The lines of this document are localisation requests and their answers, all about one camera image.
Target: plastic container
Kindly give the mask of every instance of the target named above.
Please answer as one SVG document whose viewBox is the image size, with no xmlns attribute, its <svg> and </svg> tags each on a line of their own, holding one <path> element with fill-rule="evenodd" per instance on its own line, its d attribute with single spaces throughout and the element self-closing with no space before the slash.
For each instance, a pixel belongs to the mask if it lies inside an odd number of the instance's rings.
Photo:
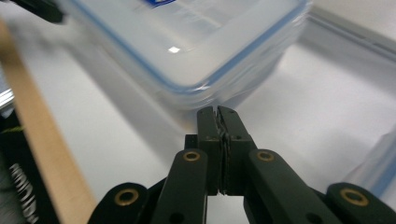
<svg viewBox="0 0 396 224">
<path fill-rule="evenodd" d="M 309 8 L 308 0 L 58 2 L 149 93 L 187 109 L 256 87 L 297 39 Z"/>
</svg>

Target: wooden strip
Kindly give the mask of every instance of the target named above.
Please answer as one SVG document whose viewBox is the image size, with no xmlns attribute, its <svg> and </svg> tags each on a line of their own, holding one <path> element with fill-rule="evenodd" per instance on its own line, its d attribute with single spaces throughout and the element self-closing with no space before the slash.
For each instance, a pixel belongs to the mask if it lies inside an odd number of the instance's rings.
<svg viewBox="0 0 396 224">
<path fill-rule="evenodd" d="M 26 137 L 62 223 L 87 223 L 96 201 L 0 21 L 0 62 Z"/>
</svg>

